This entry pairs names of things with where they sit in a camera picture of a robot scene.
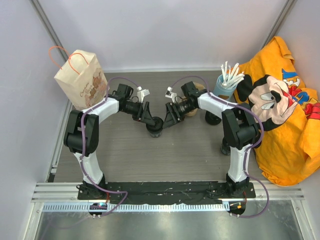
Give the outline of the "cream paper bag orange handles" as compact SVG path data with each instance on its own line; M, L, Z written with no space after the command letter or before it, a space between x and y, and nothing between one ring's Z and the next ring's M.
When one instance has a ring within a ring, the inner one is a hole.
M68 55L67 61L61 66L53 59L50 47L48 55L59 67L54 79L61 87L76 110L85 110L99 103L107 93L107 79L93 52L75 50Z

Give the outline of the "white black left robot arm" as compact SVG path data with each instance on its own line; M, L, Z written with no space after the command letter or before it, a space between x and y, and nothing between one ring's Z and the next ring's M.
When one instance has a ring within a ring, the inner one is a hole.
M134 121L145 124L147 131L154 138L161 135L163 120L152 116L148 102L143 96L147 89L138 88L138 101L132 101L134 89L119 84L117 90L108 94L96 105L84 110L72 110L64 134L63 143L79 162L83 174L82 184L77 186L80 199L100 200L110 194L107 190L105 175L102 172L96 150L99 145L100 124L108 117L123 112L132 116Z

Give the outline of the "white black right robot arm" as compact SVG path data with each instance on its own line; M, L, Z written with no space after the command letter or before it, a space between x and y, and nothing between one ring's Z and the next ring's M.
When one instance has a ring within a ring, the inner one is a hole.
M221 120L224 134L221 148L230 150L224 193L233 198L238 197L250 183L247 171L250 150L255 146L259 135L256 116L247 105L229 102L207 89L199 90L191 81L181 86L184 101L177 102L172 89L169 86L165 94L171 101L165 105L163 127L169 128L180 123L187 113L195 109L207 111Z

